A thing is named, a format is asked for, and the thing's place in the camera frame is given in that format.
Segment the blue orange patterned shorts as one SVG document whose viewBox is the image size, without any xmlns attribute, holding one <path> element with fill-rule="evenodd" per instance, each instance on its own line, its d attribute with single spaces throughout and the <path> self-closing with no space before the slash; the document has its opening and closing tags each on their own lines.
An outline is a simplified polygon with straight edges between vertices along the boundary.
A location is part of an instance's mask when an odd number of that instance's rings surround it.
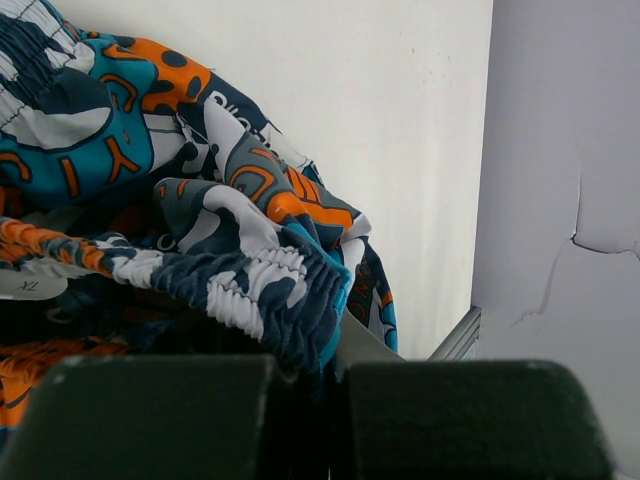
<svg viewBox="0 0 640 480">
<path fill-rule="evenodd" d="M 1 5 L 1 435 L 73 355 L 209 352 L 317 377 L 397 321 L 366 216 L 247 96 L 155 41 Z"/>
</svg>

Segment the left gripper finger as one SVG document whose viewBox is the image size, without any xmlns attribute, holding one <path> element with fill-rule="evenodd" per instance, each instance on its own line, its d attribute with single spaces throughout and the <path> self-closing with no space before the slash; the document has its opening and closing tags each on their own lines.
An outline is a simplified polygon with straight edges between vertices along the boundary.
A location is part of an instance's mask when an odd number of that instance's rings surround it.
<svg viewBox="0 0 640 480">
<path fill-rule="evenodd" d="M 344 312 L 331 370 L 332 479 L 354 479 L 356 473 L 348 371 L 359 364 L 403 361 L 348 310 Z"/>
</svg>

